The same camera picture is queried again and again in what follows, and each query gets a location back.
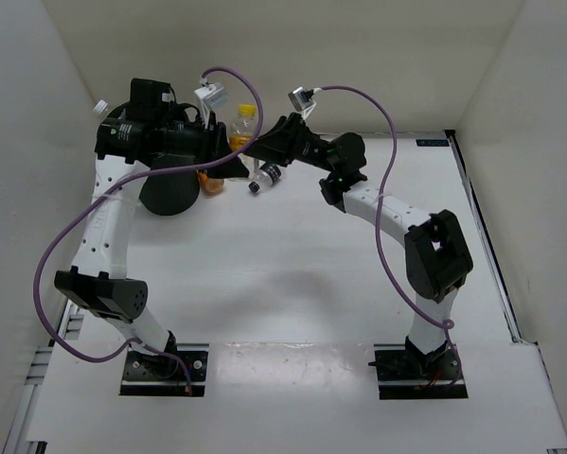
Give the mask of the black ribbed plastic bin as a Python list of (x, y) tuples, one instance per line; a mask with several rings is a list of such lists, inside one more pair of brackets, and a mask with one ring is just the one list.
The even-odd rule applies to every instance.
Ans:
[[(108, 114), (124, 118), (125, 104), (117, 106)], [(190, 166), (193, 158), (188, 156), (160, 155), (155, 157), (151, 170), (176, 166)], [(160, 176), (150, 176), (144, 182), (139, 195), (142, 205), (151, 213), (161, 217), (176, 216), (189, 209), (199, 198), (200, 183), (196, 171)]]

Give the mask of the small black label bottle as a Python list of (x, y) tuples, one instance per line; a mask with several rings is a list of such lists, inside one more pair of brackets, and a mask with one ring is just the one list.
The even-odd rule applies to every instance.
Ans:
[(282, 176), (279, 166), (271, 163), (263, 164), (255, 173), (254, 179), (249, 182), (248, 188), (251, 194), (257, 195), (277, 184)]

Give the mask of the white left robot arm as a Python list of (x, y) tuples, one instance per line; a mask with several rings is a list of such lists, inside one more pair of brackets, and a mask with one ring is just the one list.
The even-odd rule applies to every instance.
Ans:
[(246, 178), (231, 151), (225, 126), (214, 118), (188, 120), (167, 82), (133, 79), (130, 99), (97, 129), (92, 204), (73, 220), (85, 224), (79, 249), (54, 285), (77, 306), (104, 319), (146, 356), (158, 378), (177, 371), (175, 338), (147, 309), (148, 286), (127, 275), (127, 252), (136, 205), (145, 182), (205, 170), (212, 178)]

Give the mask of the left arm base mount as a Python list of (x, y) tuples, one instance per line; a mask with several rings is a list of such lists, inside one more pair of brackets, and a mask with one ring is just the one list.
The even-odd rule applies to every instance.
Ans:
[(178, 344), (177, 356), (185, 364), (190, 380), (178, 362), (142, 355), (129, 349), (122, 370), (119, 394), (142, 397), (204, 397), (209, 357), (208, 344)]

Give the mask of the large clear water bottle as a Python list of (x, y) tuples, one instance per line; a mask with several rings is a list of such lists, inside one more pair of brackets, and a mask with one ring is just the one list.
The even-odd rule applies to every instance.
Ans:
[(93, 113), (97, 117), (104, 117), (109, 113), (109, 103), (101, 99), (93, 108)]

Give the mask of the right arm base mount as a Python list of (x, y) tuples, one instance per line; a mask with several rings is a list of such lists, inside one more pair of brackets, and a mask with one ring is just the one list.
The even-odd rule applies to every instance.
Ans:
[(423, 356), (408, 343), (374, 345), (379, 400), (452, 400), (469, 397), (460, 375), (460, 363), (452, 349), (443, 345)]

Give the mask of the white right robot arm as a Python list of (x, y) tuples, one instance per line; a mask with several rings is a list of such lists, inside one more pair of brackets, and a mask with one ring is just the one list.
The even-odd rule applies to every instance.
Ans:
[(359, 134), (325, 140), (298, 113), (280, 117), (246, 153), (278, 166), (299, 161), (325, 170), (328, 175), (319, 185), (326, 203), (367, 221), (403, 248), (405, 273), (416, 294), (405, 366), (415, 377), (431, 375), (449, 345), (453, 300), (473, 269), (457, 216), (449, 210), (429, 213), (381, 193), (362, 173), (367, 160)]

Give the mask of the orange juice bottle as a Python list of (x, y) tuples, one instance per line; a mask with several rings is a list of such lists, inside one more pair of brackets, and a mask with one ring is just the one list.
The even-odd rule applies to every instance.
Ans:
[(202, 191), (208, 197), (220, 195), (224, 189), (224, 180), (209, 178), (205, 172), (198, 172), (198, 181)]

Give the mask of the clear yellow cap bottle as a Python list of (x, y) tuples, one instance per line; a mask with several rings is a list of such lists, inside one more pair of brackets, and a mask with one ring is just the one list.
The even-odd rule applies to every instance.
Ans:
[[(233, 151), (238, 151), (246, 145), (255, 131), (256, 124), (257, 107), (251, 104), (239, 104), (238, 114), (230, 124), (228, 132), (229, 145)], [(239, 158), (249, 172), (246, 180), (253, 180), (257, 160), (244, 154), (240, 154)]]

